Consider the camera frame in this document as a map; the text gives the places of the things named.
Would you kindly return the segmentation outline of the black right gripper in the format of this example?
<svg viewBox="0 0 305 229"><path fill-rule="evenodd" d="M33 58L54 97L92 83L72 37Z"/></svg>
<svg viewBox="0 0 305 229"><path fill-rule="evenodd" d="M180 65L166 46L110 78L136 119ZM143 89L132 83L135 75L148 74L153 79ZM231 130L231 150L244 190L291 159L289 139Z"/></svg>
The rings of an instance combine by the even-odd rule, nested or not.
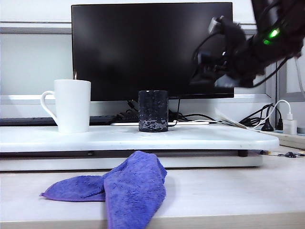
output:
<svg viewBox="0 0 305 229"><path fill-rule="evenodd" d="M194 63L197 64L192 80L218 80L225 75L232 80L238 80L238 72L234 68L236 46L225 45L223 53L219 55L201 49L202 46L199 45L192 55Z"/></svg>

